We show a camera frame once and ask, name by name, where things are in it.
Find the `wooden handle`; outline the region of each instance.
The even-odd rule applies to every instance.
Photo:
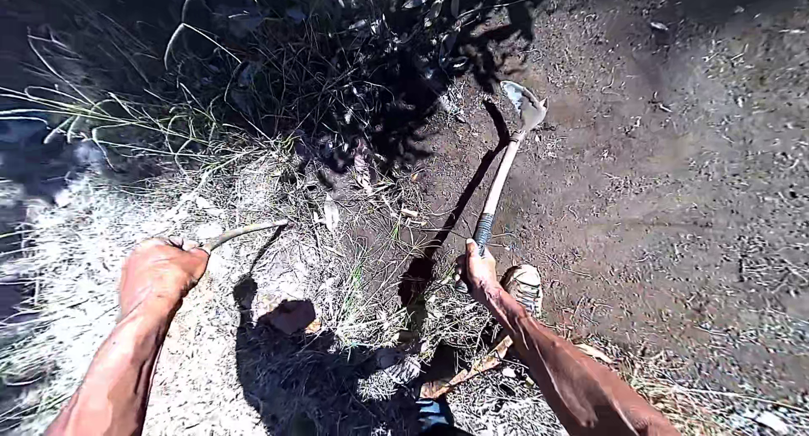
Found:
[[[514,164],[514,156],[517,154],[517,149],[520,147],[520,142],[525,137],[525,131],[520,131],[511,137],[506,148],[506,153],[500,161],[498,172],[494,176],[492,186],[489,188],[489,194],[486,196],[486,203],[483,205],[483,210],[480,212],[480,217],[477,219],[475,226],[475,235],[472,237],[477,243],[477,252],[483,255],[486,250],[486,244],[492,237],[492,225],[494,224],[494,213],[498,209],[500,202],[500,194],[503,192],[503,186],[506,184],[506,177],[511,170],[511,165]],[[455,283],[455,289],[465,294],[469,293],[469,288],[463,280],[458,280]]]

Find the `hand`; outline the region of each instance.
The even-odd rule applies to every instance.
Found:
[[[121,314],[141,304],[179,307],[208,265],[208,253],[179,237],[149,238],[126,258],[121,272]]]
[[[469,286],[471,296],[479,302],[491,290],[500,287],[497,263],[489,248],[485,248],[483,256],[480,256],[477,243],[471,238],[466,239],[466,255],[460,256],[455,262],[455,279],[460,278]]]

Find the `forearm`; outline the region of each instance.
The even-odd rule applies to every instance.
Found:
[[[47,434],[140,434],[152,372],[176,310],[177,305],[157,302],[130,311],[101,345]]]
[[[536,322],[500,286],[482,299],[505,327],[562,425],[582,434],[678,434],[629,384]]]

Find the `twig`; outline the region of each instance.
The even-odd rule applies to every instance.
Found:
[[[269,229],[271,227],[280,227],[280,226],[288,225],[288,224],[289,224],[289,220],[287,220],[285,218],[285,219],[282,219],[282,220],[278,220],[276,222],[256,223],[256,224],[242,226],[242,227],[239,227],[237,229],[231,229],[231,230],[225,231],[222,235],[220,235],[217,238],[211,240],[210,242],[206,243],[205,245],[202,245],[202,249],[207,251],[208,254],[210,254],[213,250],[217,249],[223,243],[227,242],[228,240],[230,240],[232,238],[236,238],[239,235],[250,234],[251,232],[256,232],[257,230]]]

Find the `shovel blade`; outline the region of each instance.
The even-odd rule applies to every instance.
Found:
[[[504,80],[500,88],[514,104],[514,109],[520,114],[520,131],[531,131],[545,120],[548,113],[548,99],[538,99],[531,90],[516,82]]]

